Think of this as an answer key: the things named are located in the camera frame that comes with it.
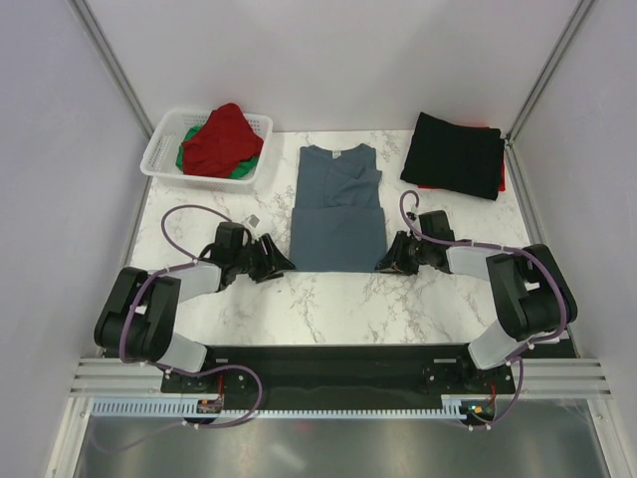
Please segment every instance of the red fabric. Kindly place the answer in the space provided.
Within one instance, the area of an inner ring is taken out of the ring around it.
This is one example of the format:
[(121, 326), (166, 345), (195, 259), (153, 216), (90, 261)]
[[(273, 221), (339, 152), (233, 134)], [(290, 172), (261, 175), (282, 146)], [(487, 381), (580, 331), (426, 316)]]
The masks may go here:
[(212, 112), (182, 146), (184, 174), (228, 177), (241, 161), (261, 153), (263, 140), (252, 131), (241, 109), (229, 103)]
[[(436, 186), (425, 186), (422, 184), (418, 184), (418, 189), (440, 189), (440, 188)], [(500, 183), (498, 190), (500, 192), (507, 190), (507, 186), (505, 185), (505, 162), (504, 161), (502, 161), (502, 182)]]

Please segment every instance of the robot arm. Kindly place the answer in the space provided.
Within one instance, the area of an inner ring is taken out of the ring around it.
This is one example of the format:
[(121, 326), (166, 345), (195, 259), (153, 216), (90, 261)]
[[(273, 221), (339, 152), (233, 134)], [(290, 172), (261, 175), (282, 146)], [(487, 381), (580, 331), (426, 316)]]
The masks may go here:
[[(444, 211), (421, 214), (418, 219), (424, 234), (455, 240)], [(524, 249), (544, 264), (564, 298), (566, 322), (574, 321), (575, 300), (548, 248), (535, 244)], [(535, 265), (522, 256), (480, 247), (443, 246), (418, 240), (411, 232), (399, 232), (376, 270), (412, 275), (418, 273), (421, 265), (491, 284), (498, 319), (471, 341), (465, 356), (460, 357), (461, 366), (469, 374), (504, 364), (526, 341), (551, 333), (559, 326), (559, 308), (553, 291)]]
[[(269, 234), (253, 240), (241, 224), (220, 223), (215, 241), (204, 248), (196, 265), (168, 272), (147, 289), (126, 337), (126, 356), (191, 372), (201, 370), (208, 349), (173, 331), (178, 304), (202, 294), (221, 292), (239, 274), (261, 283), (294, 269)], [(119, 272), (95, 328), (98, 346), (108, 352), (118, 350), (125, 317), (147, 278), (147, 271), (134, 267)]]

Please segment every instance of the table top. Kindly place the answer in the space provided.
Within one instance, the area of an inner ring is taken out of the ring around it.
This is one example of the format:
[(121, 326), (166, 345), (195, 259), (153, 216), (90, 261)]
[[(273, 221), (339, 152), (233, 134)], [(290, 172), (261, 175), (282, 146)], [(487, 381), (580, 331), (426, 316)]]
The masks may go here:
[[(406, 230), (398, 209), (400, 194), (414, 188), (399, 179), (412, 131), (274, 133), (267, 161), (276, 164), (271, 180), (251, 194), (220, 193), (166, 185), (153, 178), (131, 257), (131, 265), (158, 269), (187, 258), (163, 239), (161, 216), (179, 204), (201, 204), (241, 222), (261, 220), (280, 250), (290, 251), (299, 148), (315, 144), (348, 149), (360, 143), (376, 148), (382, 171), (380, 203), (385, 211), (387, 244)], [(444, 190), (419, 190), (419, 212), (444, 209), (459, 239), (525, 246), (523, 224), (509, 176), (497, 201)], [(194, 253), (214, 240), (216, 216), (179, 211), (167, 230)], [(209, 345), (448, 344), (476, 338), (496, 319), (491, 287), (475, 278), (446, 275), (421, 267), (417, 276), (352, 273), (286, 273), (255, 284), (240, 276), (227, 290), (181, 304), (175, 332)]]

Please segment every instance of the green cloth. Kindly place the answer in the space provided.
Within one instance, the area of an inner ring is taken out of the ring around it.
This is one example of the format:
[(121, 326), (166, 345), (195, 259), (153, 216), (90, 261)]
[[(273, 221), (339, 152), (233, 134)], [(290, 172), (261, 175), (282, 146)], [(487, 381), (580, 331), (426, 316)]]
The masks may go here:
[[(188, 132), (186, 133), (186, 137), (181, 142), (184, 142), (190, 139), (192, 136), (195, 135), (195, 133), (199, 129), (201, 129), (201, 126), (193, 126), (191, 129), (188, 130)], [(183, 171), (183, 166), (181, 162), (182, 156), (183, 156), (183, 147), (181, 146), (181, 144), (179, 144), (179, 152), (177, 153), (177, 160), (175, 161), (175, 165), (179, 168), (180, 171)], [(252, 156), (250, 159), (241, 161), (237, 165), (237, 167), (235, 167), (232, 170), (232, 172), (228, 176), (228, 179), (241, 179), (243, 176), (248, 174), (257, 165), (257, 162), (259, 162), (259, 156)]]

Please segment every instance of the white laundry basket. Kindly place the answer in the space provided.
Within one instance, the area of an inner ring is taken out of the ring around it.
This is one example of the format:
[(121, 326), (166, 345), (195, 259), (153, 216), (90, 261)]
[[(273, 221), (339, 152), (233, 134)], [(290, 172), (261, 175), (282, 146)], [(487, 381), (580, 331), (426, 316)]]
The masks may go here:
[(172, 110), (164, 115), (143, 154), (141, 172), (147, 176), (158, 177), (172, 185), (222, 192), (250, 193), (264, 169), (268, 168), (267, 153), (272, 136), (272, 120), (268, 117), (244, 114), (252, 130), (263, 139), (259, 162), (244, 177), (228, 179), (192, 176), (184, 174), (175, 165), (179, 145), (188, 130), (193, 126), (204, 125), (208, 121), (210, 113), (210, 111)]

